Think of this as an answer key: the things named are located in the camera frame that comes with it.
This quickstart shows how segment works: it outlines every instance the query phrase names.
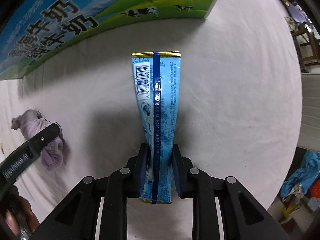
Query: crumpled towel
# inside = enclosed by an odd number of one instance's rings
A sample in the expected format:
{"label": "crumpled towel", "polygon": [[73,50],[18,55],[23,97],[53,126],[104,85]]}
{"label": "crumpled towel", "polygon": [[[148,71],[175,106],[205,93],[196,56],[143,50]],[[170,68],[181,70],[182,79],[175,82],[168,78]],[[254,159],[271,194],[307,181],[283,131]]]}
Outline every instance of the crumpled towel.
{"label": "crumpled towel", "polygon": [[[40,112],[30,109],[24,112],[23,115],[13,118],[11,128],[14,130],[20,128],[24,138],[29,140],[50,124],[51,122],[43,118]],[[63,141],[61,138],[62,130],[60,127],[60,135],[44,147],[41,152],[41,163],[48,171],[59,168],[63,162]]]}
{"label": "crumpled towel", "polygon": [[301,166],[292,174],[281,186],[280,196],[286,197],[290,194],[301,193],[298,187],[301,187],[303,194],[306,194],[312,183],[320,173],[320,153],[306,151]]}

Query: finger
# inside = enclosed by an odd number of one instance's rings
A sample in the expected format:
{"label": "finger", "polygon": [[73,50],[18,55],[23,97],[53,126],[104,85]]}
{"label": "finger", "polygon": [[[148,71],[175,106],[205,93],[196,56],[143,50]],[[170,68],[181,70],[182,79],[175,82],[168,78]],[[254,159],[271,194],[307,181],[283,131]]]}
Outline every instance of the finger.
{"label": "finger", "polygon": [[36,215],[32,212],[29,201],[23,197],[20,197],[20,200],[21,200],[22,208],[27,216],[29,229],[31,233],[33,233],[37,229],[37,227],[40,225],[39,220],[37,219]]}
{"label": "finger", "polygon": [[5,213],[5,222],[15,236],[18,236],[20,233],[19,225],[9,210]]}

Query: red object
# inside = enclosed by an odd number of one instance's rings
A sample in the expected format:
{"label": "red object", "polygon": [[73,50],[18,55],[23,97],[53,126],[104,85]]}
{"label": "red object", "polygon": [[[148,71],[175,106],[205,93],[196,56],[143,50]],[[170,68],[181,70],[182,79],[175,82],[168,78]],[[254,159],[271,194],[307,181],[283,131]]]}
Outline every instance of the red object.
{"label": "red object", "polygon": [[317,179],[317,181],[311,185],[310,193],[313,197],[320,198],[320,179]]}

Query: blue plastic wrapper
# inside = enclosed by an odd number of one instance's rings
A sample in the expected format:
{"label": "blue plastic wrapper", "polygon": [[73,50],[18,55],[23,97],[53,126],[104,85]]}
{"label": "blue plastic wrapper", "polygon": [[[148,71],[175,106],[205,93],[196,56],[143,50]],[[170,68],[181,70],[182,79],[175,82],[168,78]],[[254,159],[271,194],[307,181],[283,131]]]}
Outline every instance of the blue plastic wrapper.
{"label": "blue plastic wrapper", "polygon": [[151,149],[142,200],[171,202],[172,145],[180,87],[179,51],[132,54],[137,103]]}

